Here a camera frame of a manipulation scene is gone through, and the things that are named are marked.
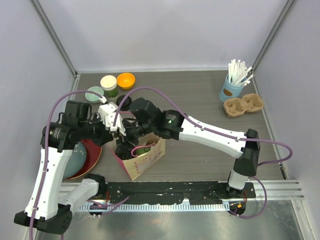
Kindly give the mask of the kraft pink paper bag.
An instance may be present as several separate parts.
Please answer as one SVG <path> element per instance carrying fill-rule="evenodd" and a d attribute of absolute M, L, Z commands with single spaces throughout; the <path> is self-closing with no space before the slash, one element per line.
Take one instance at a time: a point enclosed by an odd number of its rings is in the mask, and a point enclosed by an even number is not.
<path fill-rule="evenodd" d="M 125 118 L 134 119 L 135 117 L 125 117 L 122 118 L 122 123 L 125 126 Z M 143 172 L 145 172 L 150 166 L 152 166 L 157 160 L 159 160 L 166 153 L 166 141 L 154 133 L 149 133 L 138 139 L 138 145 L 134 145 L 134 149 L 131 151 L 133 158 L 128 160 L 121 160 L 115 154 L 115 149 L 117 147 L 117 142 L 128 142 L 126 136 L 120 134 L 118 131 L 113 132 L 113 141 L 107 144 L 107 147 L 113 154 L 116 161 L 122 167 L 122 169 L 127 173 L 129 178 L 133 181 L 138 178 Z M 142 155 L 136 154 L 136 149 L 143 146 L 153 145 L 153 148 Z"/>

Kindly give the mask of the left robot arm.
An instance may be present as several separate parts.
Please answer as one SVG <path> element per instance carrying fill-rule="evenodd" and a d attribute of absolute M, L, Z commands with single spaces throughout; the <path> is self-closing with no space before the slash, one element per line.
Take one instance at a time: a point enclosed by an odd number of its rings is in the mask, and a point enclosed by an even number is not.
<path fill-rule="evenodd" d="M 14 223 L 29 229 L 62 235 L 72 221 L 73 213 L 91 197 L 100 200 L 107 192 L 105 178 L 88 174 L 75 189 L 59 197 L 66 166 L 76 144 L 91 140 L 101 147 L 111 142 L 117 106 L 106 103 L 89 118 L 91 105 L 69 100 L 61 122 L 49 122 L 42 131 L 41 159 L 33 192 L 26 208 L 15 214 Z"/>

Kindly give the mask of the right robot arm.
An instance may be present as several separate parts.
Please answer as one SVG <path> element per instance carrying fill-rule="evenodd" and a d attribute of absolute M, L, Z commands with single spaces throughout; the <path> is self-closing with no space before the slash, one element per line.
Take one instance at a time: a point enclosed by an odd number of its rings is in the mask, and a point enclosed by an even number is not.
<path fill-rule="evenodd" d="M 220 150 L 235 159 L 230 171 L 226 193 L 233 198 L 243 193 L 248 178 L 257 174 L 260 144 L 255 142 L 258 132 L 229 131 L 196 120 L 177 110 L 160 110 L 142 97 L 134 100 L 129 111 L 133 118 L 122 120 L 127 140 L 133 144 L 138 138 L 153 133 L 166 140 L 187 141 Z"/>

